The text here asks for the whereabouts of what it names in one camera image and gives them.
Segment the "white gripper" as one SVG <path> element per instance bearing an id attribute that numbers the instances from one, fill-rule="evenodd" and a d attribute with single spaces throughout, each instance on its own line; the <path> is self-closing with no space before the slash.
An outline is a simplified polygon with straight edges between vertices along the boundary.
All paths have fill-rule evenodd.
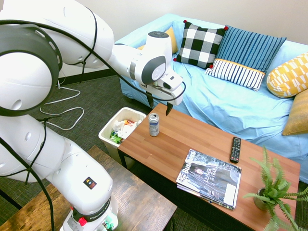
<path id="1" fill-rule="evenodd" d="M 171 112 L 173 105 L 179 105 L 182 102 L 182 95 L 185 89 L 180 85 L 175 90 L 169 90 L 153 84 L 146 85 L 147 100 L 152 108 L 154 99 L 167 102 L 166 116 Z"/>

